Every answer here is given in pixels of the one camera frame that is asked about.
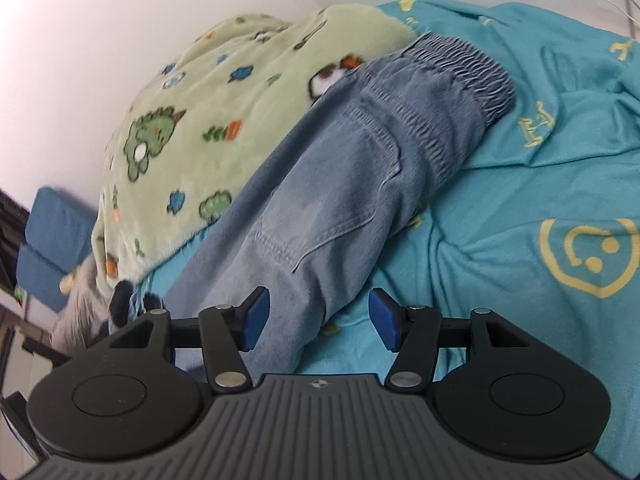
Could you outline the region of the grey cloth on chair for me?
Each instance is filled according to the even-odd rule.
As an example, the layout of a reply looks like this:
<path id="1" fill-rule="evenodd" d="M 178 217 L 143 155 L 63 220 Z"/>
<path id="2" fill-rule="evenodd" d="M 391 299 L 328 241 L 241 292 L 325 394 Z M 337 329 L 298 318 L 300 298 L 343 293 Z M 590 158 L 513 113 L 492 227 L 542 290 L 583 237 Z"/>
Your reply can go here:
<path id="1" fill-rule="evenodd" d="M 66 305 L 50 333 L 51 346 L 66 356 L 88 349 L 100 336 L 110 317 L 108 301 L 98 286 L 98 268 L 93 255 L 80 265 L 80 278 L 66 297 Z"/>

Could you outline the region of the teal printed bed sheet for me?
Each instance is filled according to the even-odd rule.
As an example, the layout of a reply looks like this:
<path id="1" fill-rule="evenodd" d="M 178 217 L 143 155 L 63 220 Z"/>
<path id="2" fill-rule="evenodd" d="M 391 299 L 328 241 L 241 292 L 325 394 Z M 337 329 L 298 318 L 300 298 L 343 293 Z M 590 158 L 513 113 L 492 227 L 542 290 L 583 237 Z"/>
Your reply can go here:
<path id="1" fill-rule="evenodd" d="M 385 13 L 469 40 L 514 79 L 514 110 L 385 247 L 368 286 L 449 315 L 492 304 L 605 383 L 600 456 L 639 470 L 639 46 L 534 6 L 417 2 Z"/>

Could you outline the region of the blue quilted chair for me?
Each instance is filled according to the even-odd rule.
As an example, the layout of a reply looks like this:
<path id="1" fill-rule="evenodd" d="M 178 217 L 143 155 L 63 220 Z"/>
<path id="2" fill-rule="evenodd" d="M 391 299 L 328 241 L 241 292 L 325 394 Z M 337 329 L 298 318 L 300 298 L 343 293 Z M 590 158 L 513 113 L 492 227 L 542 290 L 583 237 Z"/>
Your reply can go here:
<path id="1" fill-rule="evenodd" d="M 96 213 L 65 192 L 40 188 L 18 251 L 17 284 L 53 312 L 61 312 L 67 296 L 60 281 L 91 254 Z"/>

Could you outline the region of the yellow plush toy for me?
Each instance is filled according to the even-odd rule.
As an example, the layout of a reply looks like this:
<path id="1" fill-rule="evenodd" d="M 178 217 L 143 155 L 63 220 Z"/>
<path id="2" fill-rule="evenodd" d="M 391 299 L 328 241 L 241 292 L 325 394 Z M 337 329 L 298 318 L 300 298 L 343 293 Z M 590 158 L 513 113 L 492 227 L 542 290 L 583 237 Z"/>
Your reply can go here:
<path id="1" fill-rule="evenodd" d="M 76 268 L 72 272 L 64 275 L 61 278 L 60 284 L 58 284 L 58 288 L 60 289 L 60 292 L 62 292 L 63 295 L 68 296 L 72 292 L 79 278 L 80 278 L 80 266 L 76 266 Z"/>

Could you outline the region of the white black desk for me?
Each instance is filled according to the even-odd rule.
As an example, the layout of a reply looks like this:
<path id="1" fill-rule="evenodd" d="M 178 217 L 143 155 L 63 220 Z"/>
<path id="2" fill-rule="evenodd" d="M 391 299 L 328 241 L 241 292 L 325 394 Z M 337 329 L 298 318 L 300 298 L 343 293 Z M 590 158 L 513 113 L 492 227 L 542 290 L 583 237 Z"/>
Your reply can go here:
<path id="1" fill-rule="evenodd" d="M 6 331 L 14 328 L 14 336 L 6 354 L 6 365 L 2 367 L 1 394 L 8 396 L 19 391 L 28 398 L 32 388 L 46 376 L 52 365 L 41 356 L 26 352 L 23 347 L 25 336 L 50 344 L 49 330 L 58 315 L 42 304 L 37 298 L 28 296 L 22 306 L 14 297 L 1 292 L 1 342 L 6 339 Z M 8 479 L 15 479 L 35 465 L 35 460 L 22 448 L 12 434 L 8 424 L 1 419 L 1 473 Z"/>

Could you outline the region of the green dinosaur fleece blanket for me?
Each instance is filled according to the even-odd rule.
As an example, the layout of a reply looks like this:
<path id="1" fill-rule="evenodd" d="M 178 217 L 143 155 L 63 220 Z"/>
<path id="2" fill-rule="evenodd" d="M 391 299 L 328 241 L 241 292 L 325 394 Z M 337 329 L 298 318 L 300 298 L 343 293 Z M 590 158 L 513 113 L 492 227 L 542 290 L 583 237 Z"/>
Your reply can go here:
<path id="1" fill-rule="evenodd" d="M 215 223 L 331 84 L 413 37 L 381 10 L 339 4 L 297 22 L 241 14 L 195 40 L 107 144 L 92 232 L 99 291 L 142 281 Z"/>

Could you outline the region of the blue denim pants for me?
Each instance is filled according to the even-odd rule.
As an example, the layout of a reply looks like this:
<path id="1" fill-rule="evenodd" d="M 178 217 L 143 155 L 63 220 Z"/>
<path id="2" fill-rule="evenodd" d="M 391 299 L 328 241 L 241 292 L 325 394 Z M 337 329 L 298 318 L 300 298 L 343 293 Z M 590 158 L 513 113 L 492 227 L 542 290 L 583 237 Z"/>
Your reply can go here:
<path id="1" fill-rule="evenodd" d="M 314 103 L 207 233 L 164 304 L 194 318 L 270 293 L 244 358 L 292 373 L 356 298 L 391 236 L 450 180 L 515 101 L 508 72 L 472 44 L 426 34 L 364 63 Z"/>

